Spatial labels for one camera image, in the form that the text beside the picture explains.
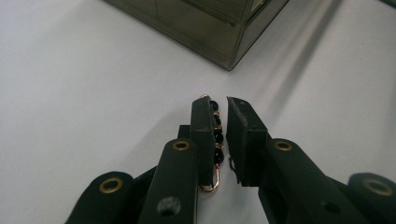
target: black bead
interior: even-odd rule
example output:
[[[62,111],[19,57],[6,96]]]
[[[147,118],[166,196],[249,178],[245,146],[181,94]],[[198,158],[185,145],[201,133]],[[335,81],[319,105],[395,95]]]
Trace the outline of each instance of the black bead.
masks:
[[[224,136],[222,135],[222,133],[215,133],[215,139],[217,143],[222,144],[222,142],[224,141]]]
[[[214,111],[219,110],[219,105],[216,101],[210,101],[209,103],[210,103],[210,105],[212,105]]]
[[[224,161],[224,154],[220,149],[215,149],[215,164],[220,164]]]
[[[221,124],[221,119],[215,117],[215,122],[216,122],[216,124],[220,125]]]

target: clear plastic box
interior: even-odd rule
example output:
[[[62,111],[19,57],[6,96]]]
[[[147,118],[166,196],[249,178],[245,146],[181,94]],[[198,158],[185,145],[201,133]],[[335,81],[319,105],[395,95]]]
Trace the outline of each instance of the clear plastic box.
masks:
[[[289,0],[105,0],[232,70]]]

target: screw hole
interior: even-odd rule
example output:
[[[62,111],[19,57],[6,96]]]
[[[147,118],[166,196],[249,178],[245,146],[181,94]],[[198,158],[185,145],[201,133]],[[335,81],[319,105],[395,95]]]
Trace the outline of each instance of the screw hole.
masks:
[[[334,214],[341,213],[340,207],[338,207],[338,205],[335,203],[323,202],[321,205],[326,211],[330,213],[334,213]]]
[[[157,204],[157,212],[163,217],[175,216],[180,212],[180,209],[180,200],[175,197],[163,198]]]
[[[275,147],[282,151],[290,151],[292,149],[291,144],[283,141],[276,142]]]
[[[118,177],[111,177],[105,180],[104,182],[102,182],[102,184],[99,186],[99,190],[102,193],[106,193],[106,194],[113,193],[119,190],[122,187],[122,184],[123,184],[122,179]]]
[[[182,151],[182,150],[189,149],[190,148],[190,144],[188,142],[186,142],[186,141],[178,141],[178,142],[175,142],[173,144],[173,148],[175,150]]]

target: gold ring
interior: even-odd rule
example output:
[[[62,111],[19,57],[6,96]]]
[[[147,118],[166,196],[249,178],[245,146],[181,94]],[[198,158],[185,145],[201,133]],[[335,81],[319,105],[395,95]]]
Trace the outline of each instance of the gold ring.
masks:
[[[215,170],[216,170],[216,179],[217,179],[215,186],[213,186],[211,188],[204,188],[202,186],[198,186],[198,188],[201,191],[203,191],[205,193],[210,193],[210,192],[213,192],[219,186],[219,183],[220,183],[220,170],[219,170],[219,168],[216,168],[216,166],[215,166]]]

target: white table surface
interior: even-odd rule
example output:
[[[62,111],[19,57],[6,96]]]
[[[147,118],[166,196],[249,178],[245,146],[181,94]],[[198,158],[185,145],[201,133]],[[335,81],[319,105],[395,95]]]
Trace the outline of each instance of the white table surface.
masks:
[[[396,181],[396,9],[380,1],[290,0],[227,72],[102,1],[3,0],[0,223],[64,223],[97,176],[155,166],[204,93],[224,122],[226,96],[249,101],[343,183]],[[258,189],[226,162],[220,178],[199,224],[267,223]]]

